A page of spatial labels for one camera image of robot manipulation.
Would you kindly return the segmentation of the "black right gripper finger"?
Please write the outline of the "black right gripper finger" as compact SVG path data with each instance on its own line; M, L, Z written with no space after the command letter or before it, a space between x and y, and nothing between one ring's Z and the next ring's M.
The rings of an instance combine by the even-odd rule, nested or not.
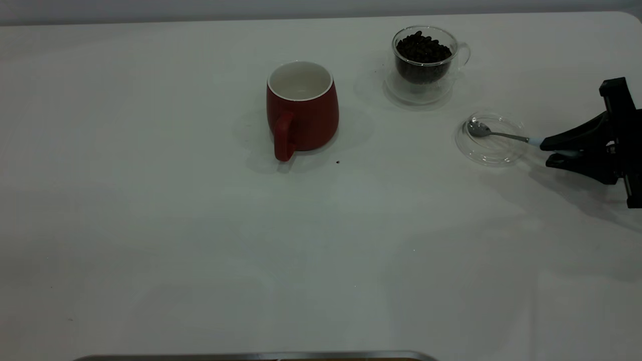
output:
M553 153L546 160L546 166L582 174L604 185L615 185L618 181L616 161L614 157L607 154Z
M601 113L571 130L544 138L540 149L544 151L589 150L605 146L610 141L608 114Z

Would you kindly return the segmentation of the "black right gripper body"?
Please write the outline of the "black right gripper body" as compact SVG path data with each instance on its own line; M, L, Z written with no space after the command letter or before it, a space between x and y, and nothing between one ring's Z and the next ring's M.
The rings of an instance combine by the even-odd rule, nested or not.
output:
M600 95L607 110L611 166L615 176L623 180L627 207L640 209L640 109L636 108L626 78L603 81Z

